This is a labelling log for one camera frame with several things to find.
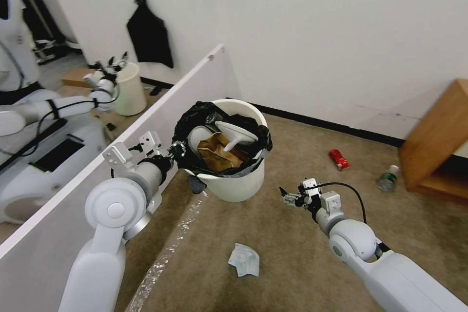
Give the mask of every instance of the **brown paper bag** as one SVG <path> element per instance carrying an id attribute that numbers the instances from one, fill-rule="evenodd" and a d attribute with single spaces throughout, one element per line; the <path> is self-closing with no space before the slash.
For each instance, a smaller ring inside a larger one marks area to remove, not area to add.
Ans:
<path id="1" fill-rule="evenodd" d="M 198 143 L 197 150 L 210 171 L 221 172 L 228 168 L 237 168 L 247 159 L 247 154 L 235 147 L 224 152 L 227 144 L 229 140 L 222 133 L 214 133 Z"/>

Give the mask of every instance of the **white plastic lid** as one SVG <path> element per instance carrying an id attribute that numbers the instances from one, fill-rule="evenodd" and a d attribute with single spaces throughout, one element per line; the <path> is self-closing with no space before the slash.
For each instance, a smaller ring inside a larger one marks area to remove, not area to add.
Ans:
<path id="1" fill-rule="evenodd" d="M 391 165 L 389 170 L 388 170 L 388 173 L 392 173 L 393 175 L 397 175 L 399 171 L 400 171 L 400 167 L 395 166 L 395 165 Z"/>

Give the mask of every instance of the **black garbage bag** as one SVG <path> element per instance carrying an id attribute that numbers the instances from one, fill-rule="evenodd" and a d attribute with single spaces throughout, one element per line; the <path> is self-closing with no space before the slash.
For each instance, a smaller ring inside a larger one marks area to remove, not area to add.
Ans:
<path id="1" fill-rule="evenodd" d="M 205 162 L 198 158 L 188 147 L 187 137 L 193 128 L 200 125 L 214 126 L 215 121 L 235 124 L 258 137 L 258 142 L 249 146 L 242 146 L 242 150 L 250 157 L 248 157 L 238 168 L 228 168 L 221 172 L 213 172 L 209 170 Z M 273 148 L 270 130 L 265 126 L 259 126 L 254 118 L 241 115 L 230 116 L 212 102 L 202 101 L 198 101 L 182 115 L 175 126 L 172 141 L 183 142 L 186 146 L 185 156 L 177 159 L 179 168 L 188 169 L 195 175 L 203 173 L 221 178 L 241 177 L 253 172 L 257 169 L 268 152 Z M 259 151 L 261 151 L 260 157 L 254 159 L 253 157 L 257 155 Z"/>

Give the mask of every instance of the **white partition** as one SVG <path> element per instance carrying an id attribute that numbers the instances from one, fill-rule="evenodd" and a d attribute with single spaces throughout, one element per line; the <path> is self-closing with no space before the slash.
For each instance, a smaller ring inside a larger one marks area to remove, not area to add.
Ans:
<path id="1" fill-rule="evenodd" d="M 132 124 L 116 142 L 135 145 L 147 130 L 156 130 L 169 146 L 180 116 L 196 101 L 228 95 L 225 54 L 218 45 L 159 101 Z M 92 235 L 84 215 L 89 191 L 109 178 L 101 155 L 70 181 L 54 198 L 0 245 L 0 310 L 57 311 L 68 272 Z M 169 172 L 163 191 L 176 172 Z"/>

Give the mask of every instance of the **white container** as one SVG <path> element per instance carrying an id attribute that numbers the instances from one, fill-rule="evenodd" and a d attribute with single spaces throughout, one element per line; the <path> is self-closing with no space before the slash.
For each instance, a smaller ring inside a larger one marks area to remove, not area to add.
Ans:
<path id="1" fill-rule="evenodd" d="M 235 99 L 222 99 L 213 101 L 221 110 L 229 115 L 240 114 L 252 117 L 258 125 L 267 126 L 267 121 L 262 113 L 247 102 Z M 255 171 L 240 178 L 219 178 L 214 175 L 198 174 L 197 177 L 207 185 L 207 189 L 221 200 L 229 202 L 240 202 L 254 196 L 263 184 L 265 177 L 265 160 L 263 160 Z"/>
<path id="2" fill-rule="evenodd" d="M 65 17 L 58 0 L 42 0 L 52 15 L 57 27 L 66 38 L 66 43 L 73 49 L 80 49 L 75 33 Z"/>
<path id="3" fill-rule="evenodd" d="M 117 73 L 120 95 L 116 100 L 116 112 L 122 116 L 133 116 L 146 107 L 146 98 L 140 80 L 138 65 L 129 62 Z"/>

